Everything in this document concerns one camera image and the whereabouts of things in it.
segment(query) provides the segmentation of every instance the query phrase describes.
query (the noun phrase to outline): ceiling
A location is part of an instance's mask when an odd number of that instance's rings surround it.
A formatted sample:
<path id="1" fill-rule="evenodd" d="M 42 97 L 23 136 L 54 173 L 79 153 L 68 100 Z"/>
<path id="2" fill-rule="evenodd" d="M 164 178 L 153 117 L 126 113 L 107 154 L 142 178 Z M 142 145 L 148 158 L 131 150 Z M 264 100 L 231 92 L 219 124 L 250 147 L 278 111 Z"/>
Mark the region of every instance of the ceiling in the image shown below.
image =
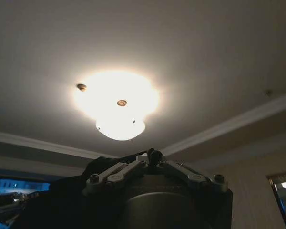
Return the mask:
<path id="1" fill-rule="evenodd" d="M 131 141 L 100 134 L 74 102 L 87 75 L 115 69 L 148 78 L 160 94 Z M 0 0 L 3 133 L 123 156 L 285 94 L 286 1 Z"/>

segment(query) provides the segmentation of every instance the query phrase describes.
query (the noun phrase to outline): bolt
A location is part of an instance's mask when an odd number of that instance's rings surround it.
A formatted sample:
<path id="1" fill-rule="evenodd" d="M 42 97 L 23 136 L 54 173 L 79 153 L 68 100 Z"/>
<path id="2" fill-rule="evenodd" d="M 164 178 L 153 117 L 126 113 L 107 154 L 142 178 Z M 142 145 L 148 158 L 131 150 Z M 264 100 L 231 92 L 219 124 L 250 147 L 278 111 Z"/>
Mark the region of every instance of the bolt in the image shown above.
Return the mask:
<path id="1" fill-rule="evenodd" d="M 87 86 L 84 85 L 84 84 L 82 84 L 82 83 L 79 83 L 79 84 L 76 85 L 76 86 L 77 86 L 77 88 L 78 88 L 81 92 L 84 92 L 84 91 L 86 91 L 86 89 L 87 89 Z"/>
<path id="2" fill-rule="evenodd" d="M 165 161 L 160 161 L 159 163 L 160 163 L 160 164 L 159 164 L 160 166 L 164 166 Z"/>
<path id="3" fill-rule="evenodd" d="M 89 180 L 91 183 L 97 183 L 99 181 L 99 175 L 98 174 L 92 174 L 89 177 Z"/>
<path id="4" fill-rule="evenodd" d="M 218 183 L 224 183 L 225 181 L 225 177 L 221 174 L 216 174 L 214 178 L 215 178 L 215 181 Z"/>

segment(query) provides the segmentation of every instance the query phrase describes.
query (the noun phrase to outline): wall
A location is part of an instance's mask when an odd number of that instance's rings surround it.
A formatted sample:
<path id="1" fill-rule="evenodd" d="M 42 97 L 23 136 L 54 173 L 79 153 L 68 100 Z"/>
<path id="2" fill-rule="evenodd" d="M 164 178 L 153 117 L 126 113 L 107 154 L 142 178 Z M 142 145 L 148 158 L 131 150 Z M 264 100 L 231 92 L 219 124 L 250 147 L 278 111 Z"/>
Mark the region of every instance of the wall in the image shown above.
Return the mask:
<path id="1" fill-rule="evenodd" d="M 266 176 L 286 172 L 286 147 L 210 171 L 223 174 L 233 191 L 232 228 L 285 229 Z"/>

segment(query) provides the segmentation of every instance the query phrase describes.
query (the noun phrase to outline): screw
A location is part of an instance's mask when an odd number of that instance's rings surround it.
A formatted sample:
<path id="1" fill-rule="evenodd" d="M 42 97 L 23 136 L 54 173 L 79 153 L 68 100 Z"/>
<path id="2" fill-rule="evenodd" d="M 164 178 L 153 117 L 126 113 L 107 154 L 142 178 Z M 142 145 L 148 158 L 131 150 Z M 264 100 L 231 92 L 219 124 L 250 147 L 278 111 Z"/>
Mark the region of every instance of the screw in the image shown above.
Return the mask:
<path id="1" fill-rule="evenodd" d="M 98 174 L 92 174 L 89 177 L 89 180 L 91 183 L 97 183 L 99 181 L 99 175 Z"/>
<path id="2" fill-rule="evenodd" d="M 77 86 L 77 88 L 78 88 L 81 92 L 84 92 L 84 91 L 86 91 L 86 89 L 87 89 L 87 86 L 84 85 L 84 84 L 82 84 L 82 83 L 79 83 L 79 84 L 76 85 L 76 86 Z"/>
<path id="3" fill-rule="evenodd" d="M 215 181 L 218 183 L 224 183 L 225 181 L 225 177 L 221 174 L 216 174 L 214 178 L 215 178 Z"/>

